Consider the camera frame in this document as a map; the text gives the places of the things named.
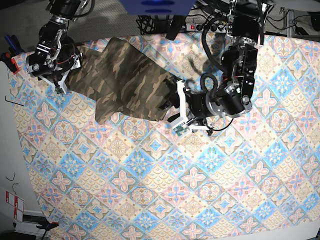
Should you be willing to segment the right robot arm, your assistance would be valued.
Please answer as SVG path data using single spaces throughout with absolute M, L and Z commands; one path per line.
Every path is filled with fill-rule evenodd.
M 39 41 L 25 61 L 27 73 L 45 81 L 57 94 L 66 94 L 66 80 L 71 71 L 81 67 L 82 54 L 68 36 L 70 21 L 89 15 L 94 0 L 50 0 L 46 10 L 50 20 L 39 30 Z

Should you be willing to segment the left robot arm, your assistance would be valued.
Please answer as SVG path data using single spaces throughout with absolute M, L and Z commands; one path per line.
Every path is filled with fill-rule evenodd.
M 212 55 L 206 37 L 209 30 L 216 30 L 226 22 L 226 34 L 231 37 L 231 46 L 218 62 Z M 265 39 L 265 15 L 260 0 L 232 0 L 229 14 L 217 13 L 202 25 L 201 43 L 209 62 L 222 72 L 221 80 L 205 72 L 200 77 L 201 90 L 193 93 L 187 82 L 177 77 L 166 84 L 176 89 L 166 106 L 174 106 L 179 113 L 168 118 L 171 129 L 177 135 L 198 130 L 209 136 L 216 132 L 207 119 L 212 116 L 241 117 L 252 109 L 257 68 L 257 44 Z

